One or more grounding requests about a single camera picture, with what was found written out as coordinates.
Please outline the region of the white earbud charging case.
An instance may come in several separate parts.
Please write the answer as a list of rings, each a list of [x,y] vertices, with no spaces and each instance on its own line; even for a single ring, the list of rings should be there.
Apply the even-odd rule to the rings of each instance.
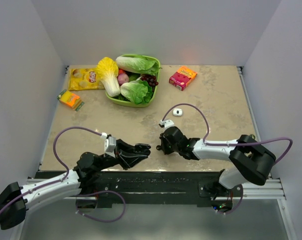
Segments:
[[[183,115],[183,110],[180,108],[174,108],[172,110],[172,115],[175,117],[181,117]]]

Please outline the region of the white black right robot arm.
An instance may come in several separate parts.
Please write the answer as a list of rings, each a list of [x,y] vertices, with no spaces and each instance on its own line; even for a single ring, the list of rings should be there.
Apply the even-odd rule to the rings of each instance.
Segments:
[[[229,141],[206,141],[201,138],[188,138],[176,126],[171,126],[159,137],[161,144],[156,146],[165,155],[178,153],[186,160],[229,161],[234,167],[223,170],[214,183],[214,192],[226,196],[232,188],[246,182],[263,186],[276,163],[276,156],[251,136],[241,135]]]

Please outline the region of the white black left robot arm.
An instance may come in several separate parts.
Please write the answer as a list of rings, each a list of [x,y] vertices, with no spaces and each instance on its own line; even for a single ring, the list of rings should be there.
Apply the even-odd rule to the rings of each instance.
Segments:
[[[121,139],[107,139],[106,152],[98,155],[84,152],[76,166],[53,178],[20,186],[9,184],[0,194],[0,228],[11,229],[22,223],[28,210],[73,196],[90,196],[97,190],[95,182],[102,170],[120,165],[128,170],[147,159],[151,146],[144,143],[130,145]]]

